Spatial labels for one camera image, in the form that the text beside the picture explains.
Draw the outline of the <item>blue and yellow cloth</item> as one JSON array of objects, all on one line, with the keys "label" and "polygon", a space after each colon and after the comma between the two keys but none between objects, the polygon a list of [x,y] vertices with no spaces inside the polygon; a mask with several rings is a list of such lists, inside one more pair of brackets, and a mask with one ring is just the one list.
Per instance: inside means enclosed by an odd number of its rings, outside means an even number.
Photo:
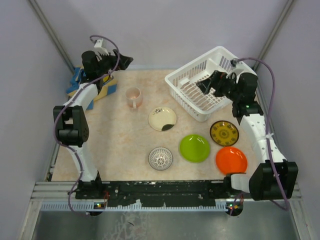
[{"label": "blue and yellow cloth", "polygon": [[[76,91],[78,90],[80,84],[82,83],[82,77],[85,77],[84,67],[78,66],[74,70],[74,75],[72,79],[69,81],[69,87],[66,89],[66,94],[69,98],[71,98]],[[94,103],[108,95],[111,95],[117,90],[118,80],[114,79],[114,77],[106,76],[103,79],[103,86],[100,93],[90,102],[87,107],[87,110],[92,110],[94,108]]]}]

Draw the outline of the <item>white plastic dish rack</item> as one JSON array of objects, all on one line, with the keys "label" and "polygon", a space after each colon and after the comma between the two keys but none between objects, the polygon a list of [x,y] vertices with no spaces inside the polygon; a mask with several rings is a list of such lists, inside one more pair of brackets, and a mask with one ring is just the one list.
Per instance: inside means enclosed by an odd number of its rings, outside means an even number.
[{"label": "white plastic dish rack", "polygon": [[170,95],[186,112],[198,122],[207,121],[213,112],[231,103],[225,96],[214,96],[211,87],[204,94],[210,83],[210,76],[218,71],[238,82],[244,73],[256,73],[244,62],[232,66],[236,56],[223,46],[216,46],[196,59],[183,65],[164,79],[169,86]]}]

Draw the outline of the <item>pink ceramic mug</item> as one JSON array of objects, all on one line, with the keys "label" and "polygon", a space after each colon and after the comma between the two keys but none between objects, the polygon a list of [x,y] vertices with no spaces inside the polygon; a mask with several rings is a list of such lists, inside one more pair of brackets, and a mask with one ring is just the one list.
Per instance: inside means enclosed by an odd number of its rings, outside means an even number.
[{"label": "pink ceramic mug", "polygon": [[127,105],[133,109],[137,109],[143,102],[143,95],[138,87],[130,87],[125,92]]}]

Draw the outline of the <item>white patterned small bowl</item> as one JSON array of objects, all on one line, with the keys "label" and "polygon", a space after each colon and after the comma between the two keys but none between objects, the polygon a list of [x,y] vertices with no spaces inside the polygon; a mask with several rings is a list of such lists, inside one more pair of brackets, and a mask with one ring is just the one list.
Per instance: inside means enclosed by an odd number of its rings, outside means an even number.
[{"label": "white patterned small bowl", "polygon": [[156,147],[149,153],[148,163],[154,170],[164,171],[172,165],[173,155],[165,147]]}]

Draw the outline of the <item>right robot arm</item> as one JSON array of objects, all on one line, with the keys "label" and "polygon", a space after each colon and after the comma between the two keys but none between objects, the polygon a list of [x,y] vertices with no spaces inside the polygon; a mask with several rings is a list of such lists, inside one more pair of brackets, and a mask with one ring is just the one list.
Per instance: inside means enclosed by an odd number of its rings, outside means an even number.
[{"label": "right robot arm", "polygon": [[255,201],[288,200],[295,188],[298,166],[288,161],[276,146],[269,132],[269,118],[255,100],[258,76],[243,72],[236,75],[215,70],[196,86],[205,95],[213,90],[215,97],[232,101],[232,115],[246,132],[259,164],[251,176],[232,172],[224,178],[223,192],[235,198],[241,191],[249,193]]}]

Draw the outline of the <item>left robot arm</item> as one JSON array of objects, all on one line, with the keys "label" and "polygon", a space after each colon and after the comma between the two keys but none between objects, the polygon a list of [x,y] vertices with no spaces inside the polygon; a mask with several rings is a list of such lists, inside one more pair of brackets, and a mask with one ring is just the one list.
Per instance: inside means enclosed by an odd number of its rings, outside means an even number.
[{"label": "left robot arm", "polygon": [[104,186],[87,147],[90,130],[85,111],[103,89],[104,78],[110,78],[114,71],[126,70],[133,58],[122,55],[117,49],[112,55],[89,50],[82,53],[81,58],[79,88],[64,105],[53,108],[53,136],[74,160],[79,172],[75,183],[77,191],[97,199],[103,195]]}]

